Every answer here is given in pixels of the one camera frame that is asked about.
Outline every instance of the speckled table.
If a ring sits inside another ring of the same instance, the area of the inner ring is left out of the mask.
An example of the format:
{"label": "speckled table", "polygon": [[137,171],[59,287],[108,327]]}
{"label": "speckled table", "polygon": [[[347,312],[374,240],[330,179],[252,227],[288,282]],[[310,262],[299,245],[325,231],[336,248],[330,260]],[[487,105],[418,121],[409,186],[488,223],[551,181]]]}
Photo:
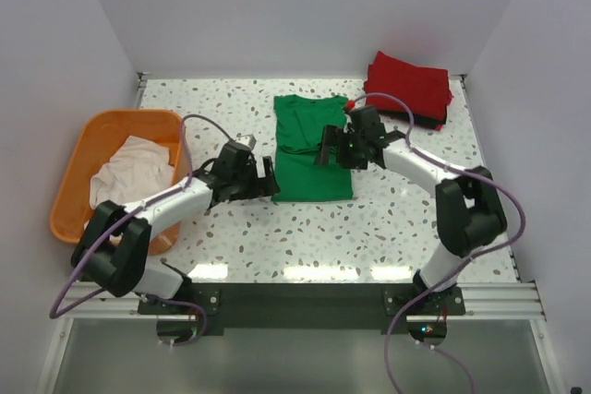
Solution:
{"label": "speckled table", "polygon": [[[201,113],[231,135],[254,134],[255,154],[273,155],[276,119],[272,98],[362,93],[358,79],[151,79],[141,108]],[[440,131],[417,129],[413,140],[466,166],[482,163],[459,80],[448,123]],[[382,118],[387,130],[405,125]],[[201,121],[187,124],[194,165],[217,155],[223,135]],[[410,281],[437,245],[434,200],[407,179],[378,167],[353,172],[351,201],[276,204],[269,199],[222,204],[185,220],[179,240],[163,256],[195,281]],[[479,258],[459,281],[515,282],[509,250]]]}

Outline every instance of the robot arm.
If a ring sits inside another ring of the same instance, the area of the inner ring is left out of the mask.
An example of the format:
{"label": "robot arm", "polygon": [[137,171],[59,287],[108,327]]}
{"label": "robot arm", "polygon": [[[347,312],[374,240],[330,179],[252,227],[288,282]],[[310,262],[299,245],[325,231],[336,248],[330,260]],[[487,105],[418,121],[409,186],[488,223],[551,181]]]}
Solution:
{"label": "robot arm", "polygon": [[108,240],[88,258],[83,273],[116,297],[130,292],[153,294],[164,299],[192,300],[190,280],[164,263],[147,262],[150,240],[190,214],[231,200],[272,196],[279,191],[270,157],[263,158],[265,175],[258,177],[252,154],[252,136],[227,142],[211,169],[193,172],[191,179],[141,201],[124,206],[102,203],[80,238],[71,258],[75,267],[91,246],[123,218],[128,220],[113,232],[121,235],[117,247]]}
{"label": "robot arm", "polygon": [[[351,123],[346,129],[326,126],[322,134],[317,164],[326,164],[331,147],[336,147],[337,162],[348,169],[368,167],[369,162],[399,173],[435,197],[437,231],[440,244],[424,268],[413,278],[418,290],[430,288],[455,269],[459,262],[478,248],[489,245],[507,229],[497,191],[478,180],[451,173],[415,154],[399,131],[386,133],[378,111],[373,106],[348,112]],[[428,153],[429,157],[438,160]],[[482,167],[466,170],[491,178]],[[455,278],[437,292],[455,284]]]}

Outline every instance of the green t-shirt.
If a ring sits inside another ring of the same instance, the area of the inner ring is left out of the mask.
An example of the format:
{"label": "green t-shirt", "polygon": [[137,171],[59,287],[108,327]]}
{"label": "green t-shirt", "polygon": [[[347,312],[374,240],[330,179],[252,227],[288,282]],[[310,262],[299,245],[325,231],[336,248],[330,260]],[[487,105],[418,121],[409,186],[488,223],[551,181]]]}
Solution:
{"label": "green t-shirt", "polygon": [[305,99],[296,95],[274,99],[277,114],[275,178],[281,192],[274,202],[325,202],[353,197],[351,172],[331,154],[329,164],[314,164],[325,125],[346,123],[342,96]]}

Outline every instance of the orange laundry basket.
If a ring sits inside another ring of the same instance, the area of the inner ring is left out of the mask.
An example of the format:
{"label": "orange laundry basket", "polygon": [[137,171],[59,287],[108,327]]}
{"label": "orange laundry basket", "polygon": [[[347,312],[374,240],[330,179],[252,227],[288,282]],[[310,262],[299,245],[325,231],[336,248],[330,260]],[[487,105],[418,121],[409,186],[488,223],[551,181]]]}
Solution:
{"label": "orange laundry basket", "polygon": [[[146,138],[167,147],[175,168],[174,185],[188,173],[178,128],[181,117],[166,110],[111,110],[94,116],[82,130],[67,164],[50,217],[52,233],[77,244],[90,219],[90,178],[121,148],[129,136]],[[179,223],[152,239],[148,254],[168,251],[178,237]]]}

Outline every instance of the red folded cloth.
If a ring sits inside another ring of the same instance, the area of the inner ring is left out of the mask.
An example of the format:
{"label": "red folded cloth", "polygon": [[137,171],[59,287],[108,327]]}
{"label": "red folded cloth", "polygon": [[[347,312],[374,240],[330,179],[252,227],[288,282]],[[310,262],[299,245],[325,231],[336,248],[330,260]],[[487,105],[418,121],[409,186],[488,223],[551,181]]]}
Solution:
{"label": "red folded cloth", "polygon": [[[445,124],[447,105],[452,100],[447,70],[414,66],[382,52],[368,67],[365,92],[385,92],[397,97],[408,105],[420,125],[435,129]],[[404,108],[384,97],[370,96],[367,104],[396,115],[402,112],[404,117]]]}

